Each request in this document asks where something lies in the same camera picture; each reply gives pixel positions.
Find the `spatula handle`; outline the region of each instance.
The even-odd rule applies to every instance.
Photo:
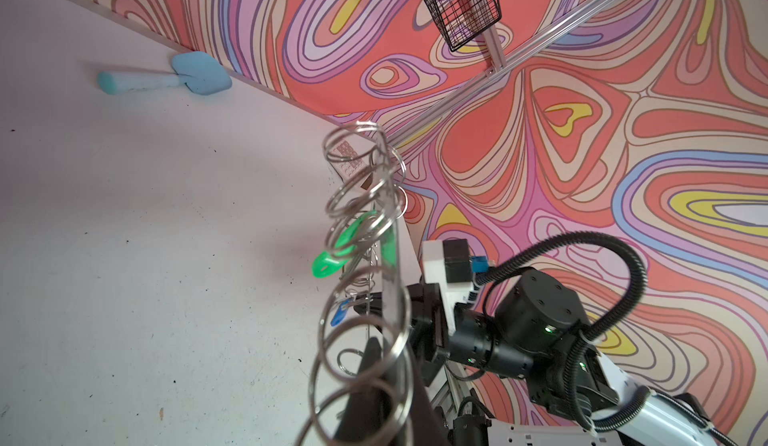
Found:
[[[127,93],[128,91],[154,90],[159,87],[180,86],[184,78],[172,73],[145,73],[134,71],[101,71],[98,85],[107,94]]]

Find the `cable tie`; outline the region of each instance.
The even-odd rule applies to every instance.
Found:
[[[584,330],[582,330],[582,329],[579,329],[579,330],[578,330],[578,335],[579,335],[579,337],[581,338],[581,341],[583,341],[583,342],[585,342],[585,343],[587,343],[587,344],[589,344],[589,345],[597,346],[597,345],[599,345],[600,343],[602,343],[602,341],[600,340],[600,338],[595,338],[595,339],[593,339],[592,341],[590,341],[590,340],[586,339],[586,338],[584,337]]]
[[[587,418],[587,421],[589,422],[589,429],[586,431],[592,438],[596,438],[598,436],[598,432],[594,430],[594,421],[592,421],[592,418]]]

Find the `blue connector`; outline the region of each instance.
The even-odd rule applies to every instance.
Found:
[[[479,272],[486,272],[487,270],[488,270],[487,256],[472,256],[472,272],[477,274]]]

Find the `black cable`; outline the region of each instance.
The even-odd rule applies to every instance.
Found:
[[[450,368],[447,368],[447,367],[446,367],[446,370],[457,381],[475,381],[475,379],[480,379],[485,374],[485,369],[479,369],[475,371],[473,374],[470,374],[469,376],[459,376],[458,374],[454,373],[453,371],[451,371]]]
[[[467,404],[469,403],[472,403],[478,408],[480,408],[480,411],[482,411],[488,419],[496,419],[493,413],[491,413],[491,410],[488,409],[488,407],[485,406],[485,404],[483,404],[482,401],[480,401],[477,398],[473,398],[472,396],[467,396],[466,398],[464,398],[462,400],[462,403],[458,406],[459,416],[462,416],[464,414],[464,408],[466,408]]]
[[[677,409],[677,411],[683,413],[683,415],[686,418],[691,420],[699,428],[705,429],[707,426],[709,426],[710,424],[709,420],[707,420],[706,418],[702,418],[695,411],[688,409],[685,404],[682,404],[681,402],[677,401],[677,399],[674,398],[673,396],[670,396],[669,394],[663,391],[656,391],[655,393],[656,393],[656,396],[658,396],[658,398],[674,406]],[[717,441],[721,442],[725,446],[738,446],[738,444],[736,444],[734,440],[725,436],[725,434],[720,432],[717,428],[710,428],[708,431]]]
[[[609,249],[615,252],[624,261],[627,268],[629,268],[630,280],[626,293],[608,312],[591,326],[582,330],[581,334],[576,337],[571,346],[571,350],[566,357],[563,370],[566,407],[571,417],[584,429],[590,430],[594,428],[595,431],[610,431],[616,429],[619,422],[624,421],[626,418],[633,418],[637,415],[647,398],[643,399],[644,394],[639,394],[636,398],[633,398],[633,401],[630,401],[621,411],[613,416],[592,422],[592,420],[581,411],[581,407],[579,406],[576,392],[576,376],[581,369],[579,363],[584,356],[584,351],[587,349],[587,342],[592,342],[599,338],[603,333],[607,332],[611,326],[624,319],[643,297],[645,287],[648,284],[648,277],[646,275],[645,265],[635,250],[630,248],[629,245],[620,239],[600,232],[566,232],[565,234],[554,236],[534,244],[530,248],[515,255],[513,258],[505,261],[497,268],[490,269],[486,273],[477,274],[475,276],[475,282],[477,284],[485,284],[503,280],[538,256],[545,254],[552,249],[572,244],[591,244]]]
[[[493,292],[494,289],[496,289],[496,286],[502,284],[507,279],[514,278],[515,276],[520,276],[521,274],[528,271],[529,269],[535,269],[535,268],[531,268],[530,266],[517,268],[514,271],[510,272],[508,275],[506,275],[505,278],[499,279],[491,285],[491,287],[488,289],[488,294],[486,294],[485,298],[482,300],[482,314],[486,318],[490,318],[490,316],[488,315],[488,298],[491,297],[491,293]]]

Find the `green plastic tag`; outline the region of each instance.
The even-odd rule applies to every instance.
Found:
[[[376,214],[376,211],[368,211],[364,215],[360,216],[352,224],[350,224],[344,232],[341,233],[339,239],[336,241],[336,248],[340,248],[345,244],[349,244],[352,238],[357,233],[362,222],[369,216]],[[342,251],[342,254],[348,254],[351,252],[354,246],[350,246]],[[315,278],[327,278],[335,272],[339,271],[348,261],[348,259],[336,259],[328,251],[323,251],[320,256],[315,258],[312,262],[312,274]]]

